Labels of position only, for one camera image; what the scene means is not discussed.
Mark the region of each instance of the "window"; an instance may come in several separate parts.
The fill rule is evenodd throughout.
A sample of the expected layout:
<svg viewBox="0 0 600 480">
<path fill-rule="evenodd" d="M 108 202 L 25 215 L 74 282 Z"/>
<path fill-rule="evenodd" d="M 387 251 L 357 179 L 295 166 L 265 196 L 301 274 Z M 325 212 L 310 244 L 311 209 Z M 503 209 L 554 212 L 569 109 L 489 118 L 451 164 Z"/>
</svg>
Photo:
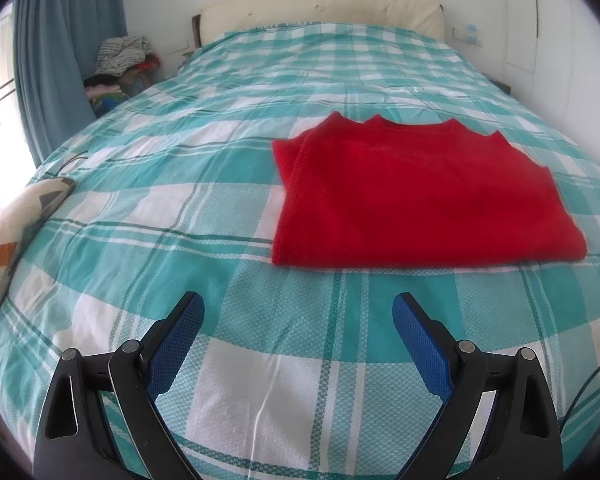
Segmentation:
<svg viewBox="0 0 600 480">
<path fill-rule="evenodd" d="M 0 209 L 35 171 L 24 137 L 13 82 L 13 3 L 0 13 Z"/>
</svg>

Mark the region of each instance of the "red sweater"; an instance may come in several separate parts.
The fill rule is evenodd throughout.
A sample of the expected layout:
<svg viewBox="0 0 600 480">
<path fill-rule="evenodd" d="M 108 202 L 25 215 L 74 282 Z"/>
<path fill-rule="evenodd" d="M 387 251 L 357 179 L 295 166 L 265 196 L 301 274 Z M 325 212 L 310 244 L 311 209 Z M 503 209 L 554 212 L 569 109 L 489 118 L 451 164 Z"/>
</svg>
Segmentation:
<svg viewBox="0 0 600 480">
<path fill-rule="evenodd" d="M 490 266 L 579 260 L 586 243 L 548 168 L 456 120 L 332 113 L 273 153 L 286 189 L 275 265 Z"/>
</svg>

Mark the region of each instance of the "cream upholstered headboard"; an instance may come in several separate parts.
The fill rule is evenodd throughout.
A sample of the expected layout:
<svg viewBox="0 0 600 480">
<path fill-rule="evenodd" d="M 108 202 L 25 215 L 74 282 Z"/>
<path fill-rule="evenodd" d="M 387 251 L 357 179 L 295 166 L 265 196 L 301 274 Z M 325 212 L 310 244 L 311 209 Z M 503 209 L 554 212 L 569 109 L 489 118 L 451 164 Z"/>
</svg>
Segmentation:
<svg viewBox="0 0 600 480">
<path fill-rule="evenodd" d="M 200 39 L 204 45 L 229 30 L 298 22 L 389 25 L 445 39 L 436 0 L 223 0 L 203 7 Z"/>
</svg>

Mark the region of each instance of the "patterned pillow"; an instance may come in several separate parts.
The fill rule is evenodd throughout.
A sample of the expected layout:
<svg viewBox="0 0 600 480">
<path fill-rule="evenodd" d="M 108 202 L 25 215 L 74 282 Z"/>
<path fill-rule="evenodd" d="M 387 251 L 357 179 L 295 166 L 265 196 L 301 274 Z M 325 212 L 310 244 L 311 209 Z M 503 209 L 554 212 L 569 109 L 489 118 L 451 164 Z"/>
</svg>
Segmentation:
<svg viewBox="0 0 600 480">
<path fill-rule="evenodd" d="M 69 178 L 42 180 L 27 186 L 0 212 L 0 304 L 20 255 L 73 188 Z"/>
</svg>

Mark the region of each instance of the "teal and white checkered blanket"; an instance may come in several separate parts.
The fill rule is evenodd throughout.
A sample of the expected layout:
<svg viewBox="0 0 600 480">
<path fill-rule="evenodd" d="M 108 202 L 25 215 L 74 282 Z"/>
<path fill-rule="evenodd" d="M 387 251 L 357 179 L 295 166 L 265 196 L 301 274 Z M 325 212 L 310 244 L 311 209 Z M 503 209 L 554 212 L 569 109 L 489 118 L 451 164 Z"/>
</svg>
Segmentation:
<svg viewBox="0 0 600 480">
<path fill-rule="evenodd" d="M 586 235 L 586 259 L 273 267 L 284 193 L 270 140 L 333 110 L 500 130 L 552 170 Z M 533 348 L 558 416 L 600 364 L 600 168 L 443 43 L 333 23 L 230 33 L 73 137 L 36 178 L 81 152 L 88 160 L 68 171 L 74 193 L 24 254 L 0 310 L 0 410 L 30 455 L 61 351 L 109 352 L 141 338 L 186 290 L 204 297 L 205 322 L 157 405 L 197 470 L 221 480 L 398 472 L 440 405 L 394 329 L 402 291 L 484 351 Z M 138 468 L 115 402 L 105 401 Z M 475 452 L 486 413 L 456 468 Z M 599 423 L 600 375 L 562 434 L 566 462 Z"/>
</svg>

